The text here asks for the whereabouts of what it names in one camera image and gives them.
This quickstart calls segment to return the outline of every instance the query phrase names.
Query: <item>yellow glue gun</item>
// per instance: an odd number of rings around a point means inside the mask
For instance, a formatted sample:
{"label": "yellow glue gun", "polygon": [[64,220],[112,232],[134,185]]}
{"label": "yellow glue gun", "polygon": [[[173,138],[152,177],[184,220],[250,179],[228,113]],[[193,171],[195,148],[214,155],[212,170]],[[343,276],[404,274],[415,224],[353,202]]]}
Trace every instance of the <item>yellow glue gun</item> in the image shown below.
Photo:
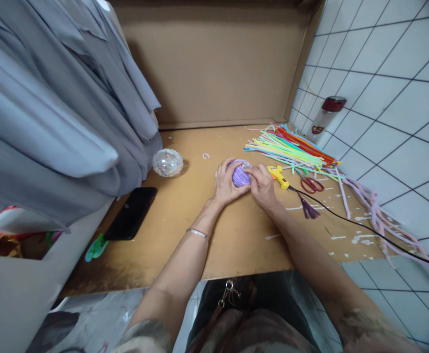
{"label": "yellow glue gun", "polygon": [[273,180],[278,180],[278,182],[280,183],[280,187],[283,190],[286,190],[289,187],[289,182],[282,175],[282,170],[283,170],[282,167],[269,166],[267,167],[267,169],[270,172],[270,174],[272,174]]}

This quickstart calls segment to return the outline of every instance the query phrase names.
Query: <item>clear plastic ball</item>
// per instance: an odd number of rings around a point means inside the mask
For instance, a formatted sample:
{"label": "clear plastic ball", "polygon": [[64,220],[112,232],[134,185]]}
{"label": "clear plastic ball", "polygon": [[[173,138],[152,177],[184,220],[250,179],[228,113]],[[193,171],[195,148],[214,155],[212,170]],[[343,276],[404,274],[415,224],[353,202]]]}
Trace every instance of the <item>clear plastic ball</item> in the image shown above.
{"label": "clear plastic ball", "polygon": [[182,171],[184,159],[177,151],[163,149],[152,158],[152,167],[162,177],[173,177]]}

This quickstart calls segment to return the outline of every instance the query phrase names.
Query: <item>gray curtain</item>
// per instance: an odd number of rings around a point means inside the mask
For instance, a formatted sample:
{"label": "gray curtain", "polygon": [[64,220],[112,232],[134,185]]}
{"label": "gray curtain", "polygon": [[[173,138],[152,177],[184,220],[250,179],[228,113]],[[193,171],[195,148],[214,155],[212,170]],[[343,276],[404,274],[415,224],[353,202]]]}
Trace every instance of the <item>gray curtain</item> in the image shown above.
{"label": "gray curtain", "polygon": [[69,226],[141,185],[160,106],[96,0],[0,1],[0,202]]}

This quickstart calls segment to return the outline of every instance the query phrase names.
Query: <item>hand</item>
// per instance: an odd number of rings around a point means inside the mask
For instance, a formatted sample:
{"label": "hand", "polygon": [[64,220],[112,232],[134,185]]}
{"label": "hand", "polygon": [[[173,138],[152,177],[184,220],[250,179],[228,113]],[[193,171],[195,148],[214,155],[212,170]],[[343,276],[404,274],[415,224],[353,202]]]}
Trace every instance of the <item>hand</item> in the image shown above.
{"label": "hand", "polygon": [[232,163],[234,157],[226,159],[220,164],[218,170],[214,173],[214,195],[213,199],[219,201],[223,206],[234,201],[242,194],[250,190],[250,185],[243,187],[236,187],[233,183],[233,173],[236,167],[240,166],[242,162]]}
{"label": "hand", "polygon": [[245,168],[244,172],[249,174],[252,195],[257,203],[265,210],[274,208],[279,202],[273,191],[273,178],[267,167],[256,164],[252,168]]}

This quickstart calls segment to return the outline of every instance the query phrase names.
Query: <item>black phone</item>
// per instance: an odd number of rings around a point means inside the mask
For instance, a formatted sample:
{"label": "black phone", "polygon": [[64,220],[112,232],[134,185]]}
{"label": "black phone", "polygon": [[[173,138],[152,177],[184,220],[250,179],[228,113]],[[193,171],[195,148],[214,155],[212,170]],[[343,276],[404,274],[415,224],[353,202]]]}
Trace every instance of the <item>black phone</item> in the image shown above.
{"label": "black phone", "polygon": [[156,196],[156,191],[156,188],[141,187],[134,189],[103,236],[103,239],[133,239],[146,217],[146,213]]}

